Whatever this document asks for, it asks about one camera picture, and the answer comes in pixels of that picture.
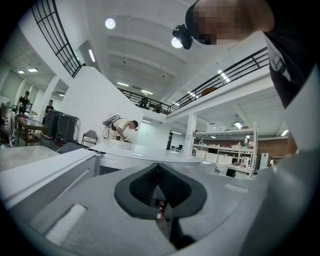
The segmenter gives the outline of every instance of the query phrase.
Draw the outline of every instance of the white wall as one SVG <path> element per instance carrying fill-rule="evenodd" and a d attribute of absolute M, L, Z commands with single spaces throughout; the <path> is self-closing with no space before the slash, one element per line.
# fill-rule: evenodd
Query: white wall
<path fill-rule="evenodd" d="M 78 117 L 78 143 L 88 130 L 94 130 L 98 143 L 104 140 L 105 129 L 102 121 L 110 114 L 119 114 L 122 118 L 136 120 L 141 127 L 142 111 L 136 107 L 121 91 L 94 67 L 83 66 L 69 84 L 69 89 L 61 103 L 60 111 Z M 136 144 L 139 130 L 124 131 L 133 144 Z"/>
<path fill-rule="evenodd" d="M 4 80 L 0 95 L 10 100 L 10 104 L 17 104 L 16 96 L 23 79 L 12 70 L 9 71 Z"/>
<path fill-rule="evenodd" d="M 178 148 L 179 145 L 183 145 L 182 148 L 184 149 L 185 148 L 185 140 L 186 140 L 186 136 L 173 133 L 171 146 L 175 146 L 176 148 Z"/>
<path fill-rule="evenodd" d="M 153 121 L 142 122 L 137 139 L 138 145 L 148 146 L 155 149 L 167 149 L 170 126 Z"/>
<path fill-rule="evenodd" d="M 10 71 L 10 66 L 0 58 L 0 91 Z"/>

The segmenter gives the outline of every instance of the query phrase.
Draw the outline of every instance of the camera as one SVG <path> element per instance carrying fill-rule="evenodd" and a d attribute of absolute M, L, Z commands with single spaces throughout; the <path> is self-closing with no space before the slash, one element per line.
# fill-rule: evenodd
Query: camera
<path fill-rule="evenodd" d="M 172 34 L 180 41 L 184 49 L 189 50 L 191 48 L 193 39 L 185 24 L 176 26 Z"/>

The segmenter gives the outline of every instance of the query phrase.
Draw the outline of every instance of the black railing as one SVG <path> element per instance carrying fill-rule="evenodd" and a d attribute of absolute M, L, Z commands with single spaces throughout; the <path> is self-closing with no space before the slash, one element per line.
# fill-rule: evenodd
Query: black railing
<path fill-rule="evenodd" d="M 207 95 L 212 91 L 213 88 L 220 88 L 226 84 L 231 83 L 239 78 L 242 78 L 256 70 L 259 70 L 269 65 L 269 55 L 267 47 L 249 55 L 248 57 L 240 60 L 233 64 L 227 69 L 223 70 L 220 74 L 216 74 L 208 81 L 204 82 L 188 94 L 183 96 L 181 99 L 176 101 L 170 106 L 170 112 L 176 111 L 190 102 L 196 101 L 198 98 Z M 222 74 L 226 75 L 229 82 L 225 80 Z"/>
<path fill-rule="evenodd" d="M 44 38 L 66 70 L 74 78 L 81 68 L 81 63 L 66 36 L 55 0 L 38 0 L 31 9 Z"/>
<path fill-rule="evenodd" d="M 130 101 L 132 101 L 137 107 L 151 110 L 153 112 L 168 115 L 170 113 L 170 106 L 160 101 L 148 98 L 146 96 L 139 95 L 137 93 L 119 89 Z"/>

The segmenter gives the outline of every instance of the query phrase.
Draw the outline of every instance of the desk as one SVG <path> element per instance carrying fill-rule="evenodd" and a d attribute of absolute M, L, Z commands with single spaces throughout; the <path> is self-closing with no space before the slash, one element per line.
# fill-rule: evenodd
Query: desk
<path fill-rule="evenodd" d="M 17 141 L 19 141 L 19 138 L 21 137 L 21 139 L 24 140 L 26 146 L 28 146 L 29 143 L 40 142 L 40 138 L 35 137 L 35 135 L 28 135 L 28 130 L 45 131 L 47 129 L 46 126 L 36 120 L 24 120 L 21 117 L 18 117 L 17 122 L 19 129 L 19 136 L 17 138 Z M 21 127 L 24 128 L 24 134 L 21 134 Z"/>
<path fill-rule="evenodd" d="M 45 146 L 9 147 L 0 149 L 0 172 L 59 156 Z"/>

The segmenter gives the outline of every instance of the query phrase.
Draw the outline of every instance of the wooden table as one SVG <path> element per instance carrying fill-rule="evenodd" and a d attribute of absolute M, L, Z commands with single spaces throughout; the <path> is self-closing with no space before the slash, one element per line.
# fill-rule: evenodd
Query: wooden table
<path fill-rule="evenodd" d="M 21 117 L 17 117 L 18 122 L 18 129 L 19 129 L 19 136 L 17 138 L 17 143 L 19 143 L 19 138 L 24 140 L 25 146 L 28 146 L 30 143 L 40 142 L 40 138 L 36 137 L 35 135 L 28 134 L 29 130 L 38 130 L 38 131 L 45 131 L 47 129 L 42 123 L 36 120 L 24 120 Z"/>

